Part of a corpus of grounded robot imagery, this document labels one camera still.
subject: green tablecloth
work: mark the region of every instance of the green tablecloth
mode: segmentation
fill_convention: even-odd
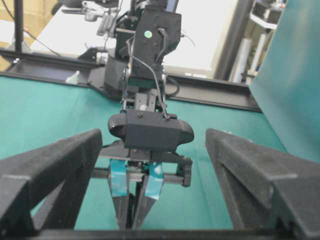
[[[284,151],[261,113],[168,101],[168,112],[187,121],[195,139],[178,148],[193,160],[191,187],[165,185],[143,225],[144,229],[228,229],[232,227],[211,160],[205,148],[208,128],[238,135]],[[35,149],[94,128],[103,143],[115,140],[107,129],[121,105],[92,89],[0,77],[0,159]],[[109,160],[99,158],[97,167]],[[174,171],[174,164],[166,164]],[[107,180],[91,179],[76,229],[116,229]]]

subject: teal backdrop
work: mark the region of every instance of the teal backdrop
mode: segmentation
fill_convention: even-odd
[[[286,150],[320,162],[320,1],[289,0],[250,89]]]

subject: black pole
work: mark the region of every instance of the black pole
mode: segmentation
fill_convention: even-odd
[[[14,0],[14,33],[15,51],[22,52],[22,42],[24,41],[24,3],[23,0]]]
[[[248,24],[254,0],[238,0],[214,79],[228,80]]]

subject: green dot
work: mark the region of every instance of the green dot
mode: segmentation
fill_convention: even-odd
[[[147,39],[150,39],[150,38],[152,38],[152,32],[151,31],[145,31],[144,32],[144,36],[147,38]]]

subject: teal fabric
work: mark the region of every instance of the teal fabric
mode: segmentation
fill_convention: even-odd
[[[109,134],[107,122],[121,105],[92,89],[8,77],[0,77],[0,86],[0,159],[94,128],[101,129],[105,145],[116,139]],[[284,151],[281,142],[261,113],[171,100],[167,104],[168,112],[187,121],[195,133],[193,142],[177,150],[193,160],[191,187],[165,184],[142,228],[231,228],[205,147],[206,129],[225,131]],[[109,159],[100,157],[96,167],[108,164]],[[163,164],[163,172],[175,170],[176,165]],[[107,180],[90,180],[75,228],[117,229]]]
[[[286,150],[320,162],[320,1],[289,0],[250,89]]]

